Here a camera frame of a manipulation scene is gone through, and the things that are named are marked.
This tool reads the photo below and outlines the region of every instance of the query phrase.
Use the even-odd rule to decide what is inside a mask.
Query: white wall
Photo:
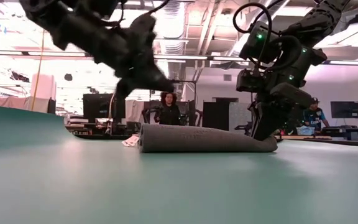
[[[187,79],[193,76],[193,69],[186,71]],[[250,93],[240,93],[235,90],[236,78],[240,70],[223,71],[220,68],[205,68],[197,84],[197,109],[203,109],[204,101],[212,101],[213,97],[239,98],[240,102],[250,103]],[[232,82],[224,82],[223,74],[232,74]],[[358,101],[358,66],[319,65],[311,67],[306,76],[306,86],[303,88],[313,97],[320,100],[331,126],[342,124],[357,125],[358,119],[332,119],[331,101]],[[193,92],[185,90],[186,100],[194,98]]]

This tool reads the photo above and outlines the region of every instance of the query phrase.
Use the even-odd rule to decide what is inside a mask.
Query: table
[[[0,108],[0,123],[0,223],[358,223],[358,147],[139,154],[50,114]]]

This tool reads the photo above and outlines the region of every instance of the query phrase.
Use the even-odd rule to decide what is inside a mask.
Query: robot
[[[119,26],[123,17],[116,22],[102,20],[119,3],[123,9],[126,0],[20,0],[20,3],[30,20],[50,32],[57,47],[64,50],[68,43],[73,43],[92,55],[96,63],[103,62],[115,69],[116,76],[121,78],[115,96],[124,99],[135,88],[173,91],[172,82],[155,65],[152,50],[155,38],[152,13],[168,1],[139,16],[127,29]],[[306,83],[304,77],[309,67],[327,59],[322,50],[313,47],[334,30],[350,0],[321,1],[299,22],[275,31],[268,9],[280,1],[283,0],[268,7],[254,2],[245,4],[233,17],[234,27],[249,33],[239,56],[255,63],[254,69],[238,75],[236,90],[257,93],[249,106],[255,118],[250,136],[260,141],[282,127],[294,107],[310,105],[311,96],[299,88]],[[242,30],[236,24],[236,16],[251,6],[260,7],[263,12],[249,30]],[[263,13],[268,18],[267,25],[257,21]]]

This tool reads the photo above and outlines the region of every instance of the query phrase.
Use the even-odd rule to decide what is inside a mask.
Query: ceiling duct
[[[274,19],[275,16],[277,16],[277,12],[278,10],[280,10],[282,7],[286,6],[288,4],[290,0],[285,0],[282,1],[280,3],[277,3],[276,5],[274,5],[272,8],[270,8],[268,11],[272,17],[272,19]],[[263,4],[264,6],[268,6],[270,3],[272,3],[272,0],[261,0],[259,3]],[[246,19],[246,27],[247,29],[249,28],[251,22],[253,22],[255,20],[255,18],[257,17],[257,15],[261,12],[260,9],[258,10],[254,10],[252,12],[250,12],[247,15],[247,19]],[[258,21],[262,21],[264,23],[267,23],[267,17],[266,15],[261,16]],[[240,54],[241,48],[242,46],[247,42],[248,39],[248,35],[244,34],[236,43],[233,44],[233,46],[231,47],[231,49],[229,51],[227,51],[226,56],[232,56],[232,57],[238,57],[238,55]]]
[[[178,40],[182,39],[185,33],[185,3],[170,1],[161,11],[161,20],[165,24],[162,35],[166,39],[160,42],[161,51],[163,54],[181,55],[184,53],[185,42]],[[180,67],[180,63],[168,62],[168,78],[179,79]]]

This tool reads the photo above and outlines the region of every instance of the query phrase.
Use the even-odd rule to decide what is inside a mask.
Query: man
[[[313,103],[303,112],[305,125],[314,127],[314,131],[317,133],[321,131],[321,122],[323,122],[326,127],[329,127],[329,123],[324,115],[324,112],[318,107],[318,103],[318,99],[314,97]]]

